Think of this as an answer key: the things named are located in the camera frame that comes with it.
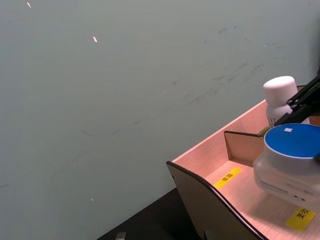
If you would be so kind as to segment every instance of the wooden box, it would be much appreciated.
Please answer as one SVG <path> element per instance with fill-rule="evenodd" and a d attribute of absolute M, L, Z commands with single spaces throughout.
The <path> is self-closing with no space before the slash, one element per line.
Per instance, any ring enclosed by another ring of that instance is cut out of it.
<path fill-rule="evenodd" d="M 298 209 L 255 184 L 253 161 L 264 149 L 259 132 L 268 126 L 262 101 L 167 166 L 197 230 L 214 231 L 217 240 L 320 240 L 320 215 L 303 231 L 286 226 Z M 320 125 L 319 117 L 310 117 Z M 240 168 L 222 188 L 214 184 Z"/>

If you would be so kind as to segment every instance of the white cap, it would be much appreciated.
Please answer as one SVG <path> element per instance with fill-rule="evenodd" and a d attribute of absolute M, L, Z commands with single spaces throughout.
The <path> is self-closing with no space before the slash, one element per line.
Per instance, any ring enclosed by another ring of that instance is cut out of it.
<path fill-rule="evenodd" d="M 271 106 L 283 106 L 297 92 L 296 81 L 292 76 L 279 76 L 263 85 L 266 102 Z"/>

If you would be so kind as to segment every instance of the yellow sticker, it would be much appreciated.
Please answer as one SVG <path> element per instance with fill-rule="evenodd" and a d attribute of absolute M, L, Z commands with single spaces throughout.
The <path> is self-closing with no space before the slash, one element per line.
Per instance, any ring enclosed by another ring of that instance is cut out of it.
<path fill-rule="evenodd" d="M 222 188 L 224 185 L 226 185 L 230 180 L 232 180 L 238 173 L 241 172 L 241 168 L 235 167 L 233 168 L 227 175 L 225 175 L 222 179 L 217 181 L 213 186 L 216 189 Z"/>
<path fill-rule="evenodd" d="M 299 207 L 289 220 L 286 221 L 285 225 L 301 232 L 308 226 L 315 215 L 316 213 L 314 211 Z"/>

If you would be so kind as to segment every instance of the wall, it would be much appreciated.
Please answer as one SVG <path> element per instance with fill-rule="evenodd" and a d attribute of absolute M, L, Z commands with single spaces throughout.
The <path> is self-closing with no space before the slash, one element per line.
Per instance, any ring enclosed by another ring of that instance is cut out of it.
<path fill-rule="evenodd" d="M 100 237 L 171 190 L 165 162 L 265 81 L 319 66 L 316 0 L 0 5 L 5 240 Z"/>

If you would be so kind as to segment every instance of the white container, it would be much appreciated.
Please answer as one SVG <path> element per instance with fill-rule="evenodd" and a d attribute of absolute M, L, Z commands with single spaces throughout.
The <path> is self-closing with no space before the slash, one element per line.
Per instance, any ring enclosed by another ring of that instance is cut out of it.
<path fill-rule="evenodd" d="M 266 192 L 320 213 L 320 127 L 290 123 L 270 129 L 253 162 L 256 184 Z"/>
<path fill-rule="evenodd" d="M 276 77 L 267 81 L 263 85 L 263 90 L 267 102 L 266 117 L 269 127 L 273 128 L 276 121 L 285 113 L 292 113 L 287 101 L 298 92 L 296 81 L 292 76 Z M 309 119 L 305 119 L 303 123 L 309 124 Z"/>

